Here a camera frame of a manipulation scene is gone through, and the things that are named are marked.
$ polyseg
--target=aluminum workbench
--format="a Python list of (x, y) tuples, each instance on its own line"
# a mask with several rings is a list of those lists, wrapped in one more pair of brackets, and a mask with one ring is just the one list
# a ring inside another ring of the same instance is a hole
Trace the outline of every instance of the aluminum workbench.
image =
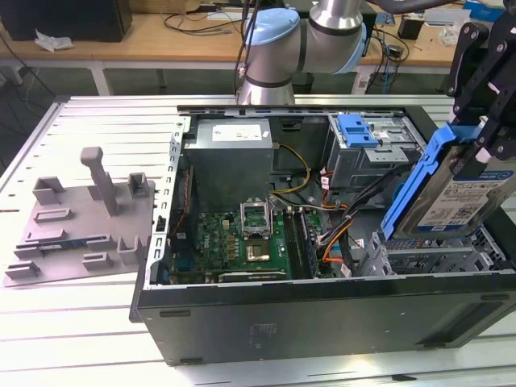
[[(79, 153), (101, 146), (114, 182), (145, 172), (160, 188), (175, 105), (228, 105), (231, 96), (87, 97), (53, 104), (0, 178), (0, 264), (13, 259), (37, 177), (90, 184)], [(423, 106), (437, 125), (450, 98), (306, 96), (302, 104)], [(514, 219), (512, 199), (506, 210)], [(0, 385), (516, 385), (516, 314), (458, 349), (170, 368), (145, 325), (128, 320), (136, 273), (0, 288)]]

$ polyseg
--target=gray plastic part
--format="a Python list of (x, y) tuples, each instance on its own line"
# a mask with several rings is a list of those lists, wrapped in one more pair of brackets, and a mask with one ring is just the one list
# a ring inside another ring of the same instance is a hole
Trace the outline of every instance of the gray plastic part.
[(147, 178), (143, 173), (131, 173), (127, 180), (127, 186), (133, 199), (148, 198), (149, 188)]
[(60, 208), (58, 210), (45, 210), (35, 214), (34, 221), (36, 223), (55, 222), (56, 220), (67, 220), (72, 217), (72, 211), (69, 208)]
[(38, 268), (38, 266), (31, 260), (28, 260), (26, 262), (10, 264), (7, 266), (6, 276), (11, 280), (19, 280), (36, 277), (39, 272), (40, 268)]
[(32, 190), (38, 203), (42, 206), (59, 204), (57, 194), (64, 192), (65, 189), (57, 177), (40, 177)]
[(109, 215), (115, 216), (119, 212), (115, 187), (110, 176), (102, 167), (102, 156), (104, 156), (104, 153), (100, 147), (84, 148), (81, 152), (81, 163), (91, 171), (91, 178), (97, 186), (98, 193), (104, 204), (106, 204), (107, 212)]
[(122, 257), (124, 264), (138, 264), (144, 260), (144, 249), (138, 236), (135, 236), (131, 248), (128, 248), (123, 238), (120, 238), (116, 252)]
[(15, 250), (15, 254), (20, 260), (30, 260), (32, 258), (43, 257), (43, 252), (38, 248), (17, 248)]
[(82, 264), (88, 270), (96, 270), (109, 268), (113, 266), (113, 261), (107, 252), (95, 252), (93, 254), (85, 254), (82, 256)]
[(89, 240), (86, 242), (86, 246), (88, 246), (92, 252), (104, 252), (114, 248), (114, 240), (111, 238), (111, 235), (99, 236), (102, 237), (101, 240)]
[[(38, 201), (14, 251), (19, 261), (7, 269), (5, 286), (131, 273), (143, 262), (155, 184), (144, 173), (133, 173), (128, 182), (113, 185), (99, 162), (102, 150), (87, 149), (93, 150), (83, 152), (82, 160), (103, 188), (63, 189), (56, 177), (39, 179), (34, 188)], [(102, 200), (94, 200), (95, 190)], [(113, 203), (116, 215), (106, 212)]]

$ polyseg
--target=power supply label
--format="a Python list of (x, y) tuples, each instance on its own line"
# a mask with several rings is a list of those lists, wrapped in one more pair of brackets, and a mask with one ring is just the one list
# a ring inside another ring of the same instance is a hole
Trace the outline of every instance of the power supply label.
[(212, 141), (260, 141), (260, 125), (215, 125)]

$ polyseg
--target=sticker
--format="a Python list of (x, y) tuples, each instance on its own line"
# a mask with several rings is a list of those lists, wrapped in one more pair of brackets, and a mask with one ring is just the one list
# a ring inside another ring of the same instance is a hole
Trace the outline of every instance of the sticker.
[(213, 141), (260, 141), (260, 125), (215, 125)]
[(63, 247), (60, 244), (49, 244), (48, 246), (40, 246), (40, 250), (61, 250)]
[(351, 249), (352, 249), (352, 250), (353, 250), (353, 249), (355, 249), (355, 248), (365, 248), (365, 243), (364, 243), (364, 240), (363, 240), (363, 239), (355, 239), (355, 241), (354, 241), (354, 242), (356, 243), (356, 245), (355, 245), (355, 244), (353, 244), (353, 245), (351, 246)]
[(342, 266), (340, 266), (340, 272), (346, 277), (346, 278), (349, 278), (352, 276), (352, 271), (347, 268), (347, 266), (345, 264), (342, 264)]
[(487, 171), (474, 179), (448, 182), (418, 223), (418, 228), (445, 231), (468, 224), (489, 201), (489, 192), (504, 185), (512, 176), (512, 171)]

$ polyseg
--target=cable on desk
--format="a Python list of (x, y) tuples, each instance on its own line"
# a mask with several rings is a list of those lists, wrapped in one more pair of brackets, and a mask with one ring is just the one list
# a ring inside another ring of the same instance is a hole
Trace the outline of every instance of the cable on desk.
[[(233, 28), (236, 29), (237, 32), (239, 32), (239, 30), (235, 26), (235, 23), (238, 23), (240, 20), (232, 20), (230, 18), (230, 16), (226, 12), (216, 12), (216, 13), (217, 14), (219, 14), (219, 13), (220, 14), (226, 14), (227, 17), (230, 19), (230, 22), (226, 22), (226, 23), (222, 23), (222, 24), (217, 24), (216, 26), (209, 26), (209, 27), (204, 27), (204, 28), (186, 30), (184, 28), (181, 28), (181, 25), (183, 24), (185, 19), (182, 19), (177, 26), (173, 26), (173, 25), (169, 24), (169, 20), (171, 18), (176, 17), (176, 16), (181, 16), (182, 18), (185, 18), (185, 16), (183, 14), (171, 14), (171, 15), (167, 16), (163, 20), (163, 24), (164, 24), (165, 27), (167, 27), (167, 28), (169, 28), (171, 30), (178, 31), (178, 32), (181, 32), (181, 33), (187, 34), (187, 35), (200, 35), (200, 36), (224, 35), (224, 34), (227, 34), (228, 31), (221, 30), (220, 27), (229, 26), (229, 25), (232, 25)], [(192, 22), (198, 22), (200, 20), (203, 20), (203, 19), (207, 18), (208, 16), (209, 15), (206, 15), (206, 16), (200, 18), (200, 19), (188, 19), (188, 18), (186, 18), (186, 19), (189, 20), (189, 21), (192, 21)]]
[[(369, 81), (368, 87), (366, 88), (365, 92), (367, 93), (372, 85), (383, 86), (384, 87), (384, 93), (385, 93), (385, 91), (390, 92), (390, 90), (393, 87), (394, 82), (396, 82), (397, 79), (399, 78), (399, 72), (398, 72), (399, 66), (405, 60), (407, 60), (407, 58), (410, 55), (410, 48), (407, 45), (407, 43), (405, 43), (399, 37), (391, 34), (390, 32), (386, 32), (386, 31), (378, 29), (378, 28), (374, 28), (373, 31), (375, 33), (371, 34), (371, 37), (376, 39), (376, 40), (378, 40), (378, 42), (380, 42), (380, 46), (381, 46), (381, 59), (380, 59), (380, 64), (375, 69), (375, 71), (373, 73), (374, 75), (372, 75), (372, 78)], [(397, 41), (401, 42), (405, 46), (405, 55), (402, 58), (397, 58), (397, 57), (394, 57), (394, 56), (392, 56), (390, 54), (389, 49), (387, 47), (388, 45), (385, 43), (385, 36), (386, 35), (393, 37), (394, 39), (396, 39)], [(394, 71), (393, 71), (393, 75), (392, 76), (391, 75), (387, 75), (387, 70), (388, 70), (389, 62), (393, 62), (394, 63), (394, 66), (393, 66), (393, 70)], [(383, 84), (378, 84), (378, 83), (376, 83), (376, 79), (378, 77), (378, 73), (380, 72), (380, 69), (381, 69), (382, 65), (384, 66), (384, 71), (383, 71), (384, 83)]]

